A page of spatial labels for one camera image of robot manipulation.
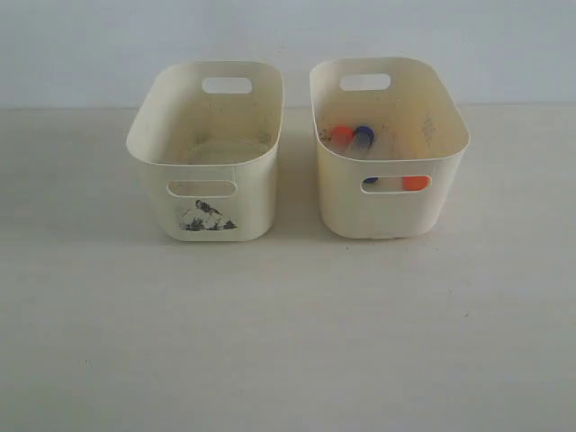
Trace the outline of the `orange capped marker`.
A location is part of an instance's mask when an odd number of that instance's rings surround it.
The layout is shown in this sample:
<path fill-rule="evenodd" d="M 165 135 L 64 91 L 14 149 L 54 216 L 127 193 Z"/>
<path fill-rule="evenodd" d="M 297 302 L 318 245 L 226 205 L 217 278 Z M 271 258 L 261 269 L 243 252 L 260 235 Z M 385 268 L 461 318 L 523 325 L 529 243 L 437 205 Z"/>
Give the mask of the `orange capped marker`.
<path fill-rule="evenodd" d="M 404 176 L 402 178 L 402 188 L 404 191 L 417 192 L 428 187 L 430 179 L 425 175 Z"/>
<path fill-rule="evenodd" d="M 348 126 L 338 125 L 330 133 L 330 144 L 337 149 L 345 149 L 352 142 L 354 130 Z"/>

